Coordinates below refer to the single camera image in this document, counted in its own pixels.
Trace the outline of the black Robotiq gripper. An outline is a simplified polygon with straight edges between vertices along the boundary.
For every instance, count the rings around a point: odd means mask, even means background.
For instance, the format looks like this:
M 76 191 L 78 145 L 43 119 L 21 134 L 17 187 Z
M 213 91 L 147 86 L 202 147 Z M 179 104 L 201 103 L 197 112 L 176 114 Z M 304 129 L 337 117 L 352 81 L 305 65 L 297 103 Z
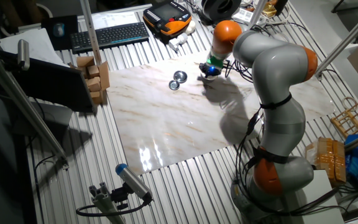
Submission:
M 221 74 L 221 70 L 214 65 L 210 65 L 208 63 L 200 63 L 199 69 L 205 79 L 214 79 L 215 76 L 218 76 Z

